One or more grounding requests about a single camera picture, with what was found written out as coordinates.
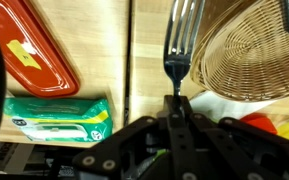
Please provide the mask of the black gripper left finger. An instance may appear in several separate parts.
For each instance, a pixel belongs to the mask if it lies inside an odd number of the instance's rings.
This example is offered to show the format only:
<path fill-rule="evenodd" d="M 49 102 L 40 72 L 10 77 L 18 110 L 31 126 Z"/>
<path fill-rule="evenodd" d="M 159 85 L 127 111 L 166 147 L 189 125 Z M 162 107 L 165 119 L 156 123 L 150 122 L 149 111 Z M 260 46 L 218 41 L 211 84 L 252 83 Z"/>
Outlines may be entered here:
<path fill-rule="evenodd" d="M 144 116 L 72 161 L 78 180 L 171 180 L 165 118 Z"/>

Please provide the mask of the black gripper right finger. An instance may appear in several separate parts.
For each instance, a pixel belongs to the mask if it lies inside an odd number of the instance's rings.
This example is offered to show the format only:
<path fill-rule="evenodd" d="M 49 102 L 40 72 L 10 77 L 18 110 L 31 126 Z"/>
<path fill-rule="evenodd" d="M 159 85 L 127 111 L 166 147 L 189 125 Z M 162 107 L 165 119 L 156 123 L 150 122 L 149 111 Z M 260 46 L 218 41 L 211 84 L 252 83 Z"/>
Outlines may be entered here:
<path fill-rule="evenodd" d="M 165 97 L 174 177 L 289 180 L 289 140 L 230 117 L 214 123 L 184 96 Z"/>

